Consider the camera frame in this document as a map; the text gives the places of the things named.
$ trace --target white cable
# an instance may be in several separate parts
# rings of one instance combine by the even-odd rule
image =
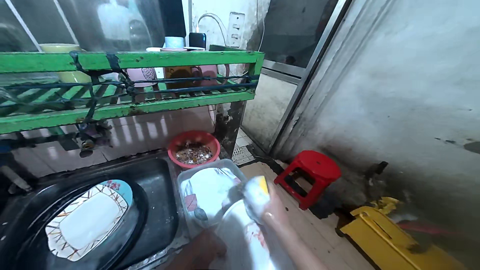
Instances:
[[[218,26],[220,27],[220,32],[222,33],[222,37],[223,37],[223,42],[225,43],[225,46],[228,46],[227,44],[227,38],[225,38],[225,33],[227,33],[227,28],[225,27],[225,25],[223,24],[222,20],[215,14],[213,13],[205,13],[203,14],[202,16],[200,16],[200,18],[198,18],[198,21],[197,21],[197,33],[198,33],[198,24],[200,23],[200,20],[202,20],[203,18],[205,17],[211,17],[213,18],[216,23],[218,24]]]
[[[262,47],[262,43],[264,41],[264,35],[265,35],[265,17],[262,18],[262,24],[263,24],[263,32],[262,32],[262,39],[260,39],[260,46],[258,46],[258,50],[260,51],[260,48]],[[257,25],[258,25],[258,0],[257,0]]]

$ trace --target brown mug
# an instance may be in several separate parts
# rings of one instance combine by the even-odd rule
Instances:
[[[200,71],[202,69],[199,66],[175,66],[175,67],[165,67],[165,78],[166,79],[181,79],[181,78],[191,78],[194,77],[193,70]],[[202,81],[184,81],[178,83],[169,83],[167,89],[176,89],[176,88],[188,88],[200,86]]]

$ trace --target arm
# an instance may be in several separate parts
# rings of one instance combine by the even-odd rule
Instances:
[[[272,183],[268,183],[268,193],[270,194],[270,202],[266,205],[262,218],[266,225],[270,226],[276,233],[297,269],[328,270],[290,225],[285,206],[280,201]]]
[[[225,255],[226,251],[213,228],[205,229],[174,257],[165,270],[208,269],[210,263],[217,256]]]

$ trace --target white tiled wall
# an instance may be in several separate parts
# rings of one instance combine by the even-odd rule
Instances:
[[[145,115],[110,119],[112,148],[99,147],[93,155],[80,158],[80,150],[65,151],[58,142],[39,144],[34,148],[13,151],[15,159],[33,175],[40,177],[54,172],[70,171],[159,148],[166,148],[177,134],[189,130],[212,133],[214,122],[209,108],[197,107],[184,110],[150,113]],[[65,132],[75,132],[75,126],[61,127]],[[47,129],[25,131],[26,138],[48,136]],[[11,134],[2,138],[15,138]]]

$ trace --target red plastic basin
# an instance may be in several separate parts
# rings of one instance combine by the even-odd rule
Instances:
[[[177,136],[175,136],[170,142],[170,144],[168,145],[168,157],[170,157],[170,159],[175,164],[179,165],[182,168],[191,169],[201,165],[201,164],[197,164],[197,165],[185,164],[177,160],[178,149],[181,146],[184,146],[187,141],[190,141],[192,143],[202,143],[212,151],[213,157],[202,164],[213,162],[218,158],[218,155],[220,155],[220,143],[210,133],[205,131],[196,131],[196,130],[180,133]]]

